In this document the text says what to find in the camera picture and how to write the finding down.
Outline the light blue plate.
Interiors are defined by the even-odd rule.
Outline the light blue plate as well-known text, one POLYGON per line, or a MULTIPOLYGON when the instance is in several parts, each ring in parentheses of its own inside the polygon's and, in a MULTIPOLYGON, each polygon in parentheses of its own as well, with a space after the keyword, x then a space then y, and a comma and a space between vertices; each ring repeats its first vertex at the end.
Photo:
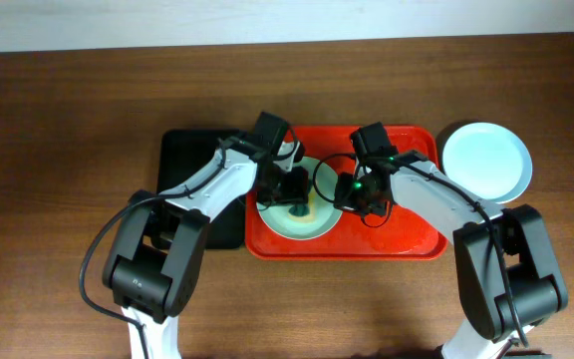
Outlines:
POLYGON ((493 123, 463 125, 441 150, 442 168, 454 182, 497 203, 520 197, 533 176, 530 152, 511 130, 493 123))

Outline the mint green plate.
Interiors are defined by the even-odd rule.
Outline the mint green plate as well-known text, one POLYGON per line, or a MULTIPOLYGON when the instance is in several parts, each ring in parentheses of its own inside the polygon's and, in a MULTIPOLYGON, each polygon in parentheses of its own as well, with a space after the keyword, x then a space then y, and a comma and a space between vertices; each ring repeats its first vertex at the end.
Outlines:
POLYGON ((335 189, 338 175, 328 165, 321 165, 313 179, 313 172, 319 163, 317 159, 304 157, 298 167, 306 169, 309 173, 309 193, 307 204, 311 214, 305 219, 297 219, 288 213, 294 204, 262 205, 256 204, 262 221, 275 233, 291 240, 311 240, 330 231, 342 216, 339 209, 335 209, 330 202, 323 200, 315 191, 313 184, 319 192, 330 198, 335 189))

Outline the white plate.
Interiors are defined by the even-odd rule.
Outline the white plate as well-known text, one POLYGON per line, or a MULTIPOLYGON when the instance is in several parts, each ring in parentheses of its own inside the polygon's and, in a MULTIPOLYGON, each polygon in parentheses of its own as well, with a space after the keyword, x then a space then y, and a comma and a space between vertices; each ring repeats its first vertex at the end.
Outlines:
POLYGON ((510 151, 491 162, 488 199, 508 203, 521 197, 533 178, 533 162, 527 148, 510 151))

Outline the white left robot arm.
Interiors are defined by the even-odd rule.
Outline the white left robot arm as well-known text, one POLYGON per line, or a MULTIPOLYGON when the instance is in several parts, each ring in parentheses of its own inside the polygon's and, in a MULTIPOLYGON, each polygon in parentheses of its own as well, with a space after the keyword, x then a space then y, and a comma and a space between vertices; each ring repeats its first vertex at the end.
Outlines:
POLYGON ((140 190, 98 233, 115 227, 102 281, 129 326, 135 358, 177 358, 178 316, 197 284, 213 221, 241 196, 276 189, 304 149, 297 141, 231 136, 184 182, 158 194, 140 190))

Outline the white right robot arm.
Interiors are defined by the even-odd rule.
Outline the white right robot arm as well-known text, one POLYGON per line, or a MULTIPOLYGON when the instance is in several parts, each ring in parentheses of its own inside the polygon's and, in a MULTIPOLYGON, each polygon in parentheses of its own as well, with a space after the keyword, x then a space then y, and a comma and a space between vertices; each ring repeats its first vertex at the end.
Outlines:
POLYGON ((360 155, 353 173, 339 175, 334 196, 336 208, 359 217, 388 216, 399 206, 452 244, 465 318, 438 358, 501 358, 568 305, 541 214, 474 195, 416 151, 360 155))

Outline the green and yellow sponge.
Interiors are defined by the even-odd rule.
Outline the green and yellow sponge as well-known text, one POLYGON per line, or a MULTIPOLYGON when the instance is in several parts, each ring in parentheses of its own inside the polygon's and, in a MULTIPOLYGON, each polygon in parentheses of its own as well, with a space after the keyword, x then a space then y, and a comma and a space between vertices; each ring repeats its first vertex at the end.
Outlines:
POLYGON ((297 203, 288 209, 288 213, 297 219, 305 219, 311 214, 311 209, 307 203, 297 203))

